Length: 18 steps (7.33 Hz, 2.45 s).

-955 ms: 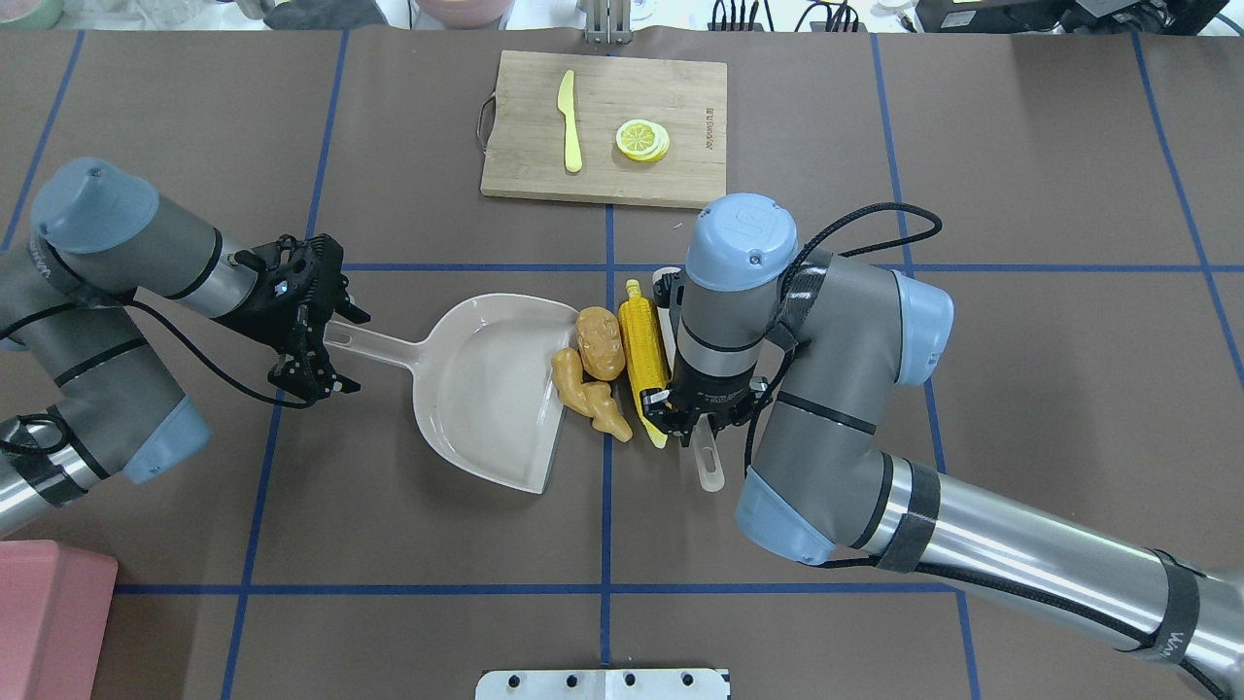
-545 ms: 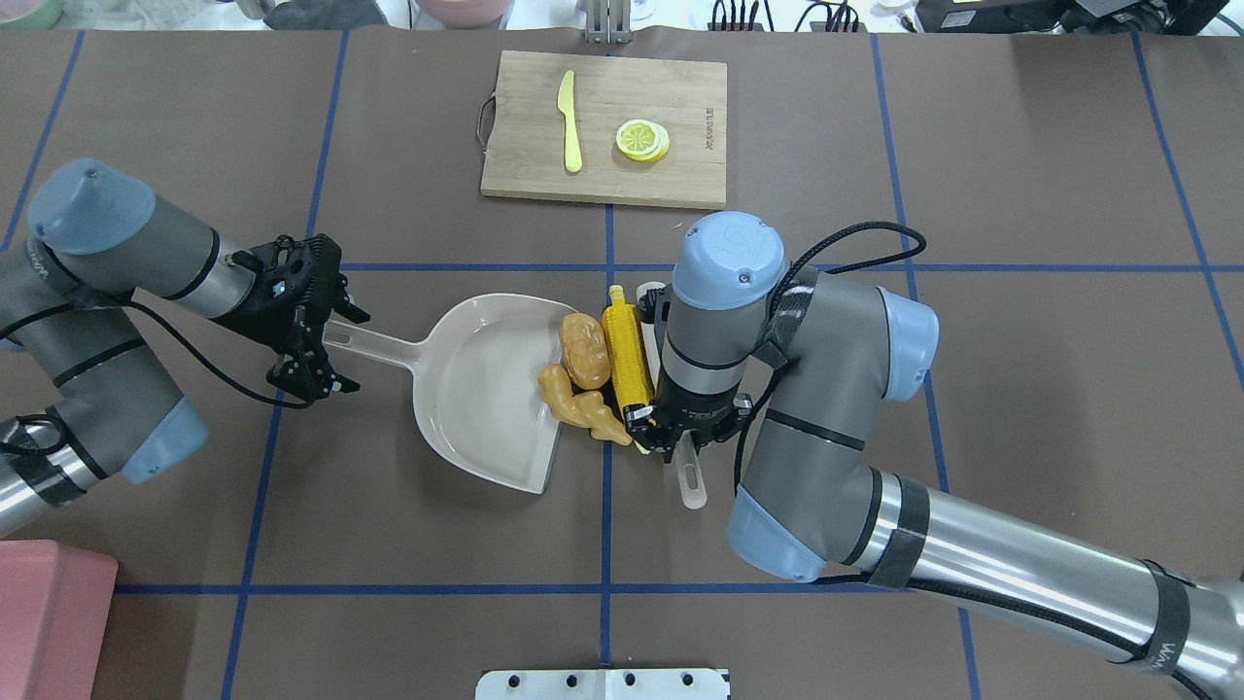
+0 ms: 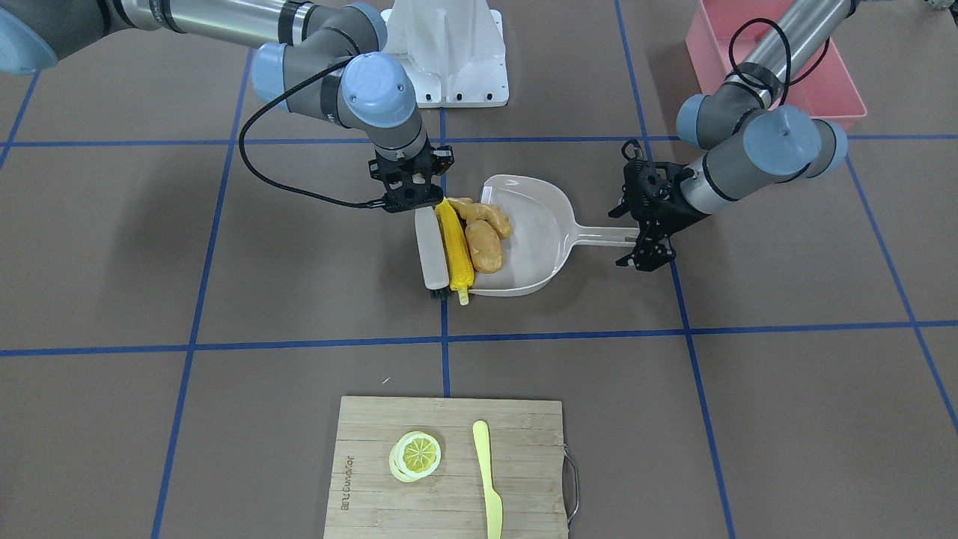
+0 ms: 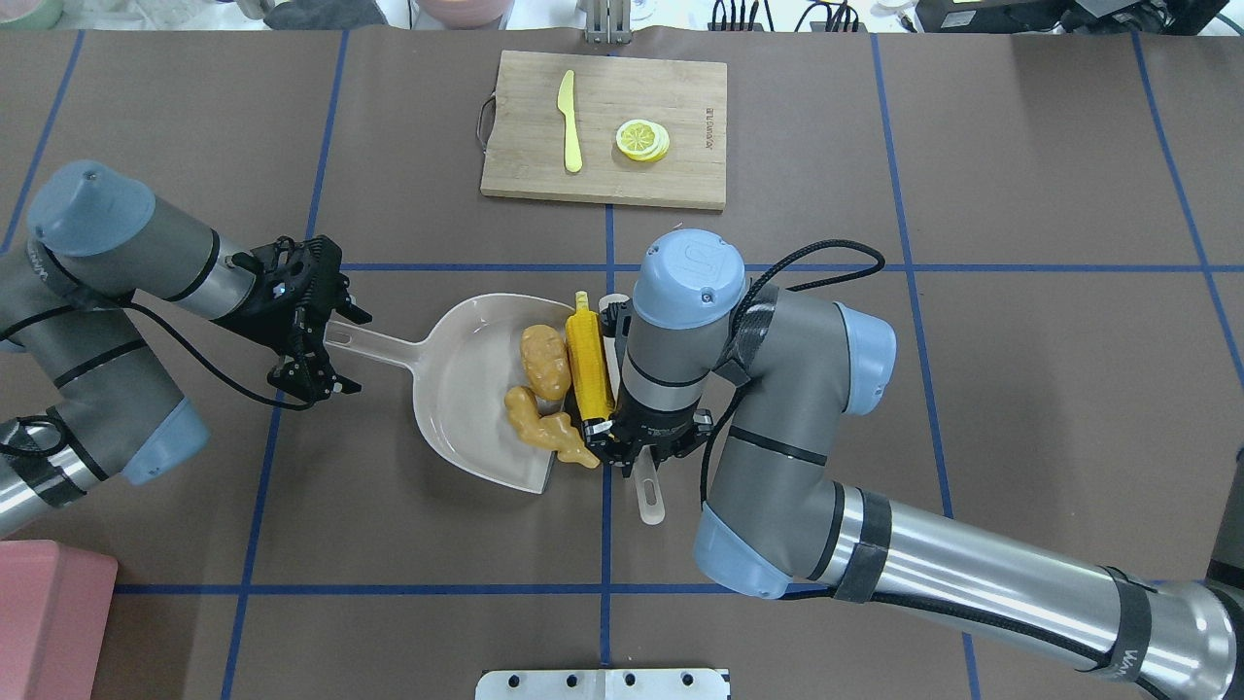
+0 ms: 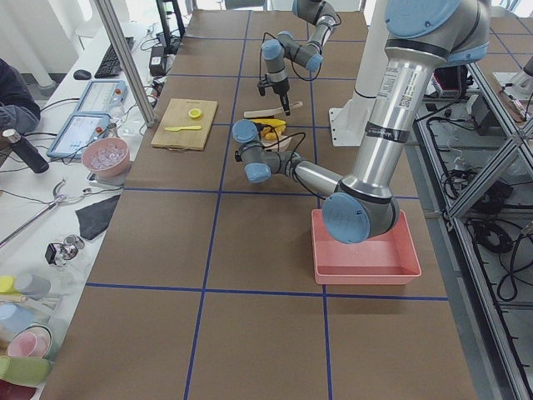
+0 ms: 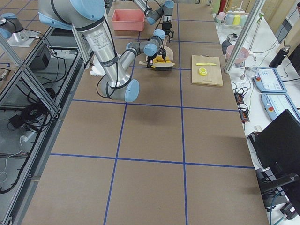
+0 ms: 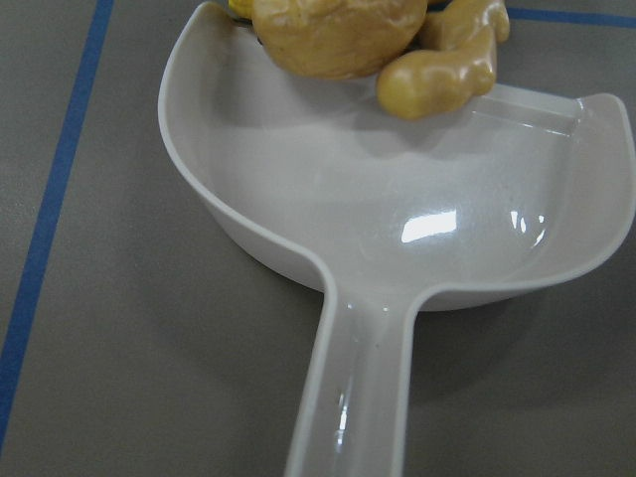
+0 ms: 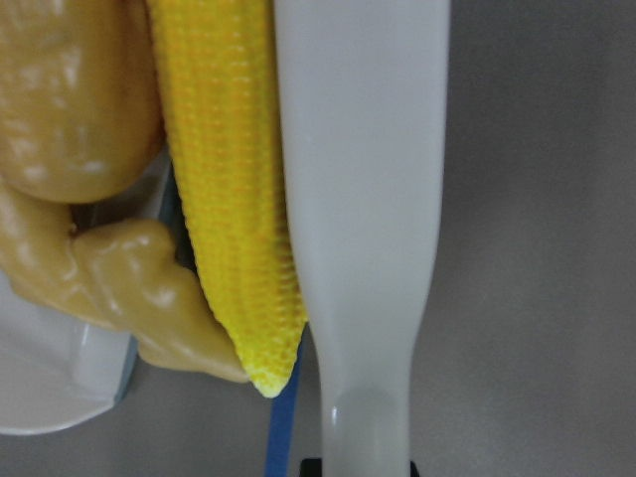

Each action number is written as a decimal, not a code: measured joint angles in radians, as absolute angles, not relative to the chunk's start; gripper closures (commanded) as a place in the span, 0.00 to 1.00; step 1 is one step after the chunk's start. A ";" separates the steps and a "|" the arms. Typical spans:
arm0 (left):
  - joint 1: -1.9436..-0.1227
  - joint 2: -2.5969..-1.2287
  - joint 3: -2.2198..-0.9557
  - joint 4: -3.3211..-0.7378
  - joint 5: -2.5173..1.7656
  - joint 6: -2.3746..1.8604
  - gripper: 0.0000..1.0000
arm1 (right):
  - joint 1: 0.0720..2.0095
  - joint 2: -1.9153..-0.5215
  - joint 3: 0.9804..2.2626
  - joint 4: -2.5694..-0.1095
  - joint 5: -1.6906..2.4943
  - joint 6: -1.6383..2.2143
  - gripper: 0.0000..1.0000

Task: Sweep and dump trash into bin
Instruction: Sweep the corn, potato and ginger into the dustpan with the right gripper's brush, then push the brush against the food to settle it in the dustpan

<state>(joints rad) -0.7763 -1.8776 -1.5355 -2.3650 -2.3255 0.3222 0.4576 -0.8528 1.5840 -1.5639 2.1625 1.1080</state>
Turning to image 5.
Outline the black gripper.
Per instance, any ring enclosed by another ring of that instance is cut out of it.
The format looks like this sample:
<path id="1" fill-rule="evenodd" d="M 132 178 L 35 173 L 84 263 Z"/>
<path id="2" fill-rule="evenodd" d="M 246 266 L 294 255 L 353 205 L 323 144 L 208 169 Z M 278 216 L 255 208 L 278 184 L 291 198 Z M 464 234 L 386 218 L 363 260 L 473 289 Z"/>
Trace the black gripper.
<path id="1" fill-rule="evenodd" d="M 261 96 L 266 95 L 266 89 L 272 88 L 273 92 L 280 98 L 281 107 L 286 116 L 291 115 L 291 106 L 288 97 L 288 91 L 290 90 L 290 84 L 287 79 L 280 82 L 273 82 L 268 78 L 260 79 L 257 84 L 258 91 Z"/>

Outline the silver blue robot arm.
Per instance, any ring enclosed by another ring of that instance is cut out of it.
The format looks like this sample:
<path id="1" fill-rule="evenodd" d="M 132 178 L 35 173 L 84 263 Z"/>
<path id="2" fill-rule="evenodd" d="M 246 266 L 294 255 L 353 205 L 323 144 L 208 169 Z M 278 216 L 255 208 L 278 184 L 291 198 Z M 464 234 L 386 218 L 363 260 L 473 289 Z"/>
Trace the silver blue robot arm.
<path id="1" fill-rule="evenodd" d="M 353 169 L 341 176 L 297 152 L 271 150 L 260 128 L 242 119 L 232 128 L 235 158 L 247 179 L 262 183 L 284 174 L 323 197 L 322 219 L 341 243 L 360 243 L 387 233 L 400 210 L 390 190 L 402 149 L 433 72 L 486 55 L 491 22 L 487 1 L 389 1 L 383 22 L 387 65 Z"/>
<path id="2" fill-rule="evenodd" d="M 261 96 L 266 94 L 266 88 L 272 88 L 280 98 L 281 109 L 287 116 L 291 114 L 291 106 L 285 60 L 304 67 L 310 73 L 318 73 L 323 62 L 323 46 L 335 28 L 341 24 L 341 18 L 327 1 L 294 1 L 292 11 L 297 17 L 314 26 L 315 32 L 305 44 L 298 43 L 287 30 L 264 41 L 261 56 L 266 66 L 266 74 L 257 84 Z"/>

